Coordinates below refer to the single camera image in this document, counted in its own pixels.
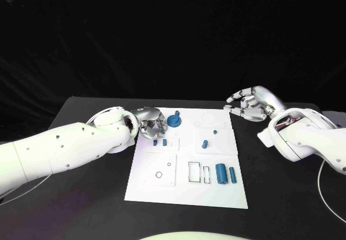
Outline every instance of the black table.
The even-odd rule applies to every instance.
[[[123,106],[222,109],[221,101],[71,97],[51,129],[85,123],[102,109]],[[309,103],[288,107],[312,108]],[[177,231],[213,232],[250,239],[345,239],[345,223],[327,210],[317,191],[322,158],[290,162],[257,133],[268,120],[231,115],[248,209],[124,201],[136,146],[51,176],[23,197],[0,207],[0,239],[136,240]],[[28,190],[42,179],[23,186]],[[326,165],[326,201],[346,218],[346,176]]]

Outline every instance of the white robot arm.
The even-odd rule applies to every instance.
[[[29,181],[82,166],[107,153],[121,152],[134,145],[139,131],[146,138],[156,139],[166,129],[167,121],[157,108],[130,112],[111,107],[87,124],[61,126],[0,145],[0,195]]]
[[[271,118],[268,128],[258,133],[267,147],[275,146],[293,162],[312,154],[319,155],[332,168],[346,174],[346,128],[314,110],[287,108],[274,93],[263,86],[235,93],[226,102],[242,98],[241,108],[225,105],[224,109],[247,120],[260,122]]]

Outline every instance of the black curtain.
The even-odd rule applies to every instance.
[[[257,85],[345,111],[342,4],[0,0],[0,19],[4,124],[51,123],[71,96],[224,101]]]

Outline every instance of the blue gear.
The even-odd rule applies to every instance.
[[[177,115],[170,115],[167,117],[167,125],[176,128],[182,123],[182,118]]]

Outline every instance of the white mat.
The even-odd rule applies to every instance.
[[[248,209],[229,113],[221,109],[159,107],[166,118],[180,112],[182,124],[169,127],[164,139],[139,135],[124,200]],[[189,162],[199,162],[201,182],[189,182]],[[216,164],[225,164],[228,184],[218,184]],[[211,184],[203,167],[209,167]],[[237,183],[231,182],[234,167]]]

